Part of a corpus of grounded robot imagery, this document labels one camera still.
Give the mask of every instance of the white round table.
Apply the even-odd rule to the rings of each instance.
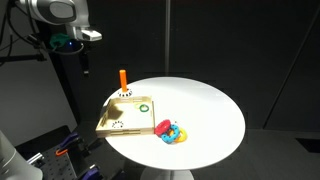
[[[212,86],[185,78],[157,77],[128,84],[128,88],[132,96],[152,96],[156,125],[170,119],[188,134],[185,142],[176,144],[167,144],[155,134],[107,137],[123,156],[148,167],[141,179],[193,180],[190,170],[225,159],[244,137],[241,110]],[[118,96],[116,91],[109,99]]]

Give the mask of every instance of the wooden tray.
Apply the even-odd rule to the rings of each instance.
[[[141,112],[140,106],[149,110]],[[150,96],[110,99],[96,128],[99,138],[108,136],[154,134],[154,108]]]

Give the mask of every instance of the light gray wall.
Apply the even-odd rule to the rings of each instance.
[[[5,1],[0,2],[2,21]],[[31,33],[26,16],[12,11],[12,22],[22,35]],[[6,26],[2,46],[9,43]],[[7,50],[0,52],[6,56]],[[23,41],[14,44],[12,55],[36,54]],[[70,130],[76,121],[51,60],[8,62],[0,67],[0,130],[11,143],[19,145],[62,125]]]

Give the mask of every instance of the orange peg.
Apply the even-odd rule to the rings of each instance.
[[[120,70],[120,83],[121,83],[121,89],[122,92],[127,92],[127,75],[126,75],[126,70]]]

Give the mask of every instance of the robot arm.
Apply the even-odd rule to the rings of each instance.
[[[99,32],[90,29],[87,0],[19,0],[17,6],[24,9],[29,7],[31,16],[39,21],[65,25],[67,34],[72,39],[102,39]]]

